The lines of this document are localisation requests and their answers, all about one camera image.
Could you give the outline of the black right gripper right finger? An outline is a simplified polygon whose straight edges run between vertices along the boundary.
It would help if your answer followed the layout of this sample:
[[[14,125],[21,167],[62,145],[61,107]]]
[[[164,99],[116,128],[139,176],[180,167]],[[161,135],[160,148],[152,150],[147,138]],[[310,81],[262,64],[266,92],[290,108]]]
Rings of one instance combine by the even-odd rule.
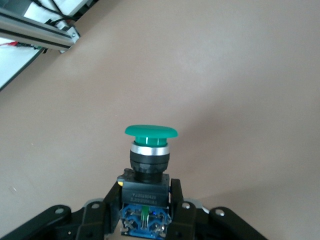
[[[181,181],[171,179],[172,222],[168,240],[265,240],[266,237],[227,207],[205,211],[201,205],[185,200]]]

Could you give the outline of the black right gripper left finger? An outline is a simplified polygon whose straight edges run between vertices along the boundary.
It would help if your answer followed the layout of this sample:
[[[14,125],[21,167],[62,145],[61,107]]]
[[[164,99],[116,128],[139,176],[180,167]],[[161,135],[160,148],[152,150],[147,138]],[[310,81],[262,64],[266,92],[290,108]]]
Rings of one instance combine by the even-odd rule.
[[[1,239],[104,240],[120,219],[121,190],[116,182],[105,198],[90,200],[75,212],[66,205],[51,206]]]

